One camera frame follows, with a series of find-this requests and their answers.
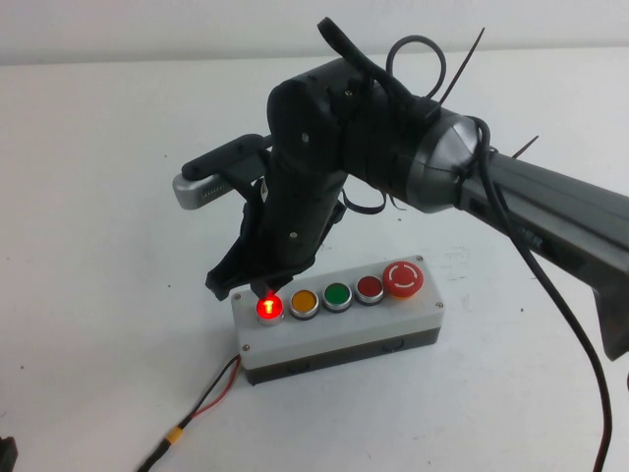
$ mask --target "red button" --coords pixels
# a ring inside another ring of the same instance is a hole
[[[398,261],[386,267],[382,273],[382,281],[386,291],[394,297],[408,298],[422,288],[424,275],[413,263]]]
[[[384,297],[382,282],[373,275],[367,275],[356,284],[356,298],[363,305],[375,305]]]
[[[263,325],[277,325],[284,318],[282,301],[275,295],[258,300],[256,311],[257,320]]]

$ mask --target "control panel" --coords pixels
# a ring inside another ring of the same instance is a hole
[[[295,280],[259,299],[232,296],[251,384],[436,342],[444,306],[421,256]]]

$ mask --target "push button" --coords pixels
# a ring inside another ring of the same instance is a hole
[[[257,320],[266,326],[275,326],[284,318],[282,301],[275,295],[258,300],[256,311]]]
[[[386,291],[394,297],[409,298],[424,285],[424,275],[413,263],[398,261],[386,267],[382,281]]]
[[[291,298],[291,315],[293,318],[305,322],[311,320],[318,313],[318,297],[310,290],[295,292]]]
[[[356,284],[356,299],[363,305],[376,305],[383,297],[382,281],[373,275],[361,278]]]
[[[330,283],[323,291],[323,305],[332,313],[341,313],[352,305],[352,290],[344,283]]]

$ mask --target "cable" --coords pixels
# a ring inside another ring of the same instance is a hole
[[[483,187],[485,188],[487,200],[496,217],[498,218],[499,224],[504,228],[505,233],[507,234],[507,236],[509,236],[511,242],[516,247],[527,266],[529,266],[529,269],[531,270],[533,275],[538,279],[543,289],[550,296],[554,304],[561,312],[561,315],[563,315],[565,321],[567,321],[572,328],[572,331],[577,336],[577,339],[581,343],[583,350],[586,352],[586,355],[588,356],[588,359],[592,364],[592,368],[594,370],[595,376],[597,378],[597,383],[599,385],[600,404],[602,407],[603,418],[599,453],[597,454],[597,460],[595,462],[593,470],[595,472],[601,472],[604,466],[605,458],[607,456],[607,451],[609,450],[609,443],[611,442],[612,418],[609,390],[607,388],[607,381],[605,379],[604,370],[602,369],[599,356],[597,355],[597,351],[592,345],[592,342],[583,331],[583,328],[579,324],[579,321],[572,313],[572,310],[570,310],[568,304],[565,302],[552,281],[548,278],[538,261],[531,253],[531,250],[520,239],[520,236],[514,230],[513,224],[508,214],[509,208],[506,204],[506,201],[504,200],[504,196],[502,195],[500,188],[491,180],[491,176],[489,174],[489,126],[487,125],[487,123],[485,123],[485,121],[481,120],[480,118],[470,118],[475,121],[482,133],[481,142],[479,143],[479,147],[477,147],[477,156],[479,160],[481,180],[483,181]]]
[[[324,18],[316,27],[332,49],[358,71],[377,81],[389,97],[395,98],[404,107],[413,105],[413,94],[395,77],[375,65],[334,22]]]
[[[229,369],[229,367],[234,363],[236,363],[236,366],[234,367],[234,370],[232,371],[232,374],[229,379],[229,383],[227,384],[225,389],[221,392],[221,394],[214,401],[209,403],[207,406],[200,408],[203,405],[203,402],[205,401],[207,396],[214,390],[218,382],[225,375],[225,373],[227,372],[227,369]],[[159,459],[161,459],[162,456],[168,451],[170,446],[174,444],[182,436],[184,428],[186,428],[190,424],[193,418],[196,418],[197,416],[199,416],[200,413],[207,411],[209,408],[211,408],[216,403],[218,403],[227,394],[229,389],[234,384],[234,380],[236,379],[236,376],[238,375],[239,367],[240,367],[240,356],[234,356],[227,363],[227,365],[223,367],[223,370],[220,372],[220,374],[214,380],[214,382],[212,382],[209,388],[205,391],[205,393],[200,398],[199,402],[195,405],[195,407],[191,410],[191,412],[188,413],[188,415],[183,420],[181,420],[179,425],[177,425],[175,428],[170,430],[170,432],[165,436],[165,438],[161,440],[161,442],[159,443],[157,448],[153,451],[153,453],[149,457],[146,458],[144,463],[138,468],[138,472],[148,472],[150,468],[153,465],[155,465],[155,463]]]
[[[403,46],[410,44],[412,42],[425,44],[430,49],[432,49],[434,53],[436,54],[436,57],[439,58],[439,64],[440,64],[439,78],[436,80],[436,84],[434,85],[432,90],[429,91],[426,95],[426,98],[432,98],[439,91],[439,89],[441,89],[441,86],[443,85],[443,81],[445,80],[445,68],[446,68],[445,55],[443,54],[443,51],[441,50],[441,48],[432,39],[429,39],[425,36],[419,36],[417,34],[403,37],[402,39],[397,41],[395,44],[393,44],[393,46],[389,50],[389,53],[386,55],[386,66],[384,69],[391,76],[393,76],[393,59],[395,59],[396,54]]]
[[[208,405],[204,406],[202,409],[197,410],[195,412],[195,414],[193,414],[193,418],[197,418],[201,413],[206,412],[212,406],[214,406],[216,403],[218,403],[220,400],[222,400],[225,397],[227,392],[231,389],[232,385],[234,384],[234,381],[236,380],[236,377],[238,376],[238,369],[239,369],[239,367],[240,367],[240,357],[238,358],[238,361],[236,362],[236,367],[234,367],[234,370],[232,371],[232,374],[229,377],[229,383],[227,384],[227,386],[225,386],[225,389],[221,392],[220,395],[218,395],[218,397],[214,401],[212,401]]]

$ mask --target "green button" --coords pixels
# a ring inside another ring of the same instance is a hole
[[[323,291],[323,305],[332,313],[344,312],[352,305],[352,290],[344,283],[331,283]]]
[[[350,289],[342,283],[333,283],[325,289],[325,298],[333,305],[340,305],[350,298]]]

